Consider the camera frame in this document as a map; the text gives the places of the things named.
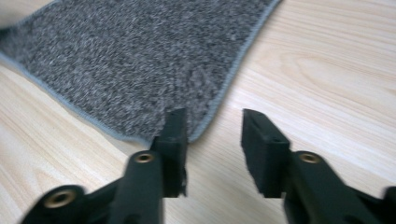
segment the black plastic part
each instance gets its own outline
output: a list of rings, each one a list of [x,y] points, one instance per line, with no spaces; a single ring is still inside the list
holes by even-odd
[[[264,114],[244,110],[242,148],[265,198],[284,195],[290,224],[396,223],[396,187],[383,200],[346,186],[319,155],[289,150],[290,142]]]
[[[303,160],[304,156],[315,159]],[[288,176],[291,178],[289,183],[294,186],[309,216],[309,223],[379,223],[354,191],[343,183],[319,155],[306,151],[292,153]]]
[[[124,177],[87,195],[79,186],[51,190],[22,223],[163,223],[163,198],[186,192],[186,120],[185,109],[169,113],[161,135],[150,150],[131,157]],[[48,197],[63,190],[74,192],[70,203],[57,208],[44,206]]]
[[[242,148],[247,168],[265,198],[280,198],[290,141],[264,114],[244,109]]]
[[[387,188],[382,200],[359,190],[352,190],[378,220],[387,224],[396,223],[396,187]]]
[[[161,135],[155,137],[150,150],[159,152],[163,159],[163,194],[165,198],[186,195],[187,172],[187,115],[186,109],[168,114]]]
[[[141,151],[131,157],[107,223],[163,223],[162,166],[161,155],[154,151]]]
[[[70,203],[58,207],[48,207],[46,205],[49,197],[54,197],[57,193],[65,192],[66,190],[74,195]],[[58,203],[62,200],[64,200],[64,198],[60,195],[58,199],[54,197],[53,202]],[[74,185],[61,186],[49,191],[39,199],[23,219],[22,223],[83,223],[85,222],[85,217],[81,215],[81,210],[84,202],[84,189],[82,187]]]

